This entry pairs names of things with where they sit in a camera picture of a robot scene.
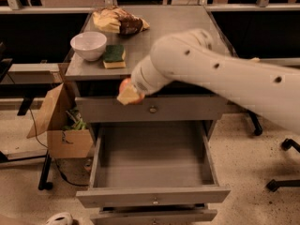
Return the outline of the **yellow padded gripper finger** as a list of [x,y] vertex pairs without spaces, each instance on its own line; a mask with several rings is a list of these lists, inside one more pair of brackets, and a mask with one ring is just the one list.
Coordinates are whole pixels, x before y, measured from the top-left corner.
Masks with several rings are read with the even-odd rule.
[[136,102],[140,98],[140,94],[132,84],[126,84],[121,88],[117,100],[123,105]]

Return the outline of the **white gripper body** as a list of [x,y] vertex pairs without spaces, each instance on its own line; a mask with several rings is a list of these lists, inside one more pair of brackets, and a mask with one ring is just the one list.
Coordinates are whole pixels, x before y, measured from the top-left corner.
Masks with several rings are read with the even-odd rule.
[[131,73],[131,82],[136,89],[146,95],[153,95],[171,82],[153,65],[149,55],[145,56]]

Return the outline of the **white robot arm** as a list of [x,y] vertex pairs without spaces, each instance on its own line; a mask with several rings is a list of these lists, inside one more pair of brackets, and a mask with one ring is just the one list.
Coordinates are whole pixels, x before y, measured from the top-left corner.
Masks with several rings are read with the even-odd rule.
[[300,133],[300,70],[225,56],[202,29],[159,38],[121,85],[124,105],[179,81],[199,85],[294,133]]

